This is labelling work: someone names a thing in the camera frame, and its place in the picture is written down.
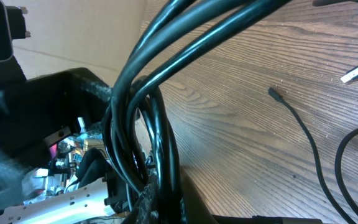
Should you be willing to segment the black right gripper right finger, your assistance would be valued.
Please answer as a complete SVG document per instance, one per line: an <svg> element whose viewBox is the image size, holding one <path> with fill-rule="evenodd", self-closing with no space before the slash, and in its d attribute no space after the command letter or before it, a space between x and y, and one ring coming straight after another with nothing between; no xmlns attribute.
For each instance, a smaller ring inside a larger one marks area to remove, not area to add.
<svg viewBox="0 0 358 224"><path fill-rule="evenodd" d="M293 217L266 217L256 215L253 217L228 217L212 214L191 178L183 168L180 168L181 187L183 192L183 211L187 223L213 223L213 224L324 224L320 219L293 218Z"/></svg>

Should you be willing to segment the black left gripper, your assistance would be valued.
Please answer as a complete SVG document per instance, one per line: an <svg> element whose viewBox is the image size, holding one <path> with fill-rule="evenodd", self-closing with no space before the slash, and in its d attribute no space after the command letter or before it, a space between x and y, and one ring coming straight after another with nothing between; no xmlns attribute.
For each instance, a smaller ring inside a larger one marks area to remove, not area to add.
<svg viewBox="0 0 358 224"><path fill-rule="evenodd" d="M0 89L0 151L21 162L48 162L49 148L102 120L111 88L87 68L43 75Z"/></svg>

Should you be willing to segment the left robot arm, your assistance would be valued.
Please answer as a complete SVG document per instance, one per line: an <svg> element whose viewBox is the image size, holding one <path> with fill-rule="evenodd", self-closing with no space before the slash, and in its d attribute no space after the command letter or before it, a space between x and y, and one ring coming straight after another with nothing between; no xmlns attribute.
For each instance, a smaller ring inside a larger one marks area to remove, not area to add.
<svg viewBox="0 0 358 224"><path fill-rule="evenodd" d="M124 182L90 173L71 192L32 203L31 176L52 160L50 148L83 131L104 131L110 89L87 68L0 88L0 223L76 223L119 213Z"/></svg>

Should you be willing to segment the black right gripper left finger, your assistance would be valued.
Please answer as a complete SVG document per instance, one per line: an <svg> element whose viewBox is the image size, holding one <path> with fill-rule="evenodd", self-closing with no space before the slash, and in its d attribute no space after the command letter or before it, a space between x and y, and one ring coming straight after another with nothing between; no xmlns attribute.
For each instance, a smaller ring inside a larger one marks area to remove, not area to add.
<svg viewBox="0 0 358 224"><path fill-rule="evenodd" d="M122 224L157 224L158 216L157 186L149 184L140 194L135 207Z"/></svg>

